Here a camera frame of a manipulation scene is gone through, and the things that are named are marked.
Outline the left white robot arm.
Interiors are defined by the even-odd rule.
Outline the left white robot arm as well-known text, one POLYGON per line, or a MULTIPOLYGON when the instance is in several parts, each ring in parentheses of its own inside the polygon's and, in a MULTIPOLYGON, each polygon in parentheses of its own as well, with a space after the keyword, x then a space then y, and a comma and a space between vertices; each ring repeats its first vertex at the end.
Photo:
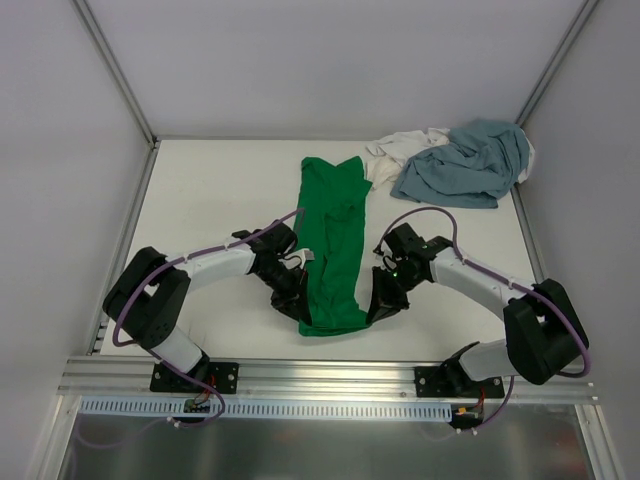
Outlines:
POLYGON ((297 244, 296 233, 276 221, 174 259, 153 247, 139 250, 103 302, 104 313, 116 322, 113 342, 125 332, 131 343, 166 362, 184 390, 199 390, 211 381, 210 358, 177 325, 187 295, 227 278, 255 275, 272 290, 272 308, 309 326, 307 265, 315 255, 297 244))

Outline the green t-shirt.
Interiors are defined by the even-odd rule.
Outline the green t-shirt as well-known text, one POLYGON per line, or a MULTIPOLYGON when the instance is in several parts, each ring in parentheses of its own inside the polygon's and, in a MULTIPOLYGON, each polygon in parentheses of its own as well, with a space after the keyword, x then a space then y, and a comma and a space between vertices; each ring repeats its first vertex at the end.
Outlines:
POLYGON ((304 215, 296 229, 299 245, 314 254, 306 268, 311 320, 299 322, 303 336, 337 336, 368 327, 355 291, 371 186, 358 156, 337 165, 317 157, 301 162, 298 206, 304 215))

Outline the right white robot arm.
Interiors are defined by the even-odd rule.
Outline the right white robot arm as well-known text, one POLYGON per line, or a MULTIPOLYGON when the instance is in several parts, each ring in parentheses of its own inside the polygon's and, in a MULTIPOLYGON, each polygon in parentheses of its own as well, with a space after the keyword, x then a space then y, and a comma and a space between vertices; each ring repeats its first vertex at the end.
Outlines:
POLYGON ((455 290, 498 317, 505 337, 473 342, 420 375, 418 392, 466 397, 483 382, 520 376, 542 385, 554 376, 570 376, 568 366, 582 359, 585 376, 591 369, 589 341, 564 287, 547 279, 522 285, 464 256, 441 236, 429 241, 410 232, 387 234, 380 242, 391 255, 372 270, 370 324, 408 309, 408 294, 423 282, 455 290))

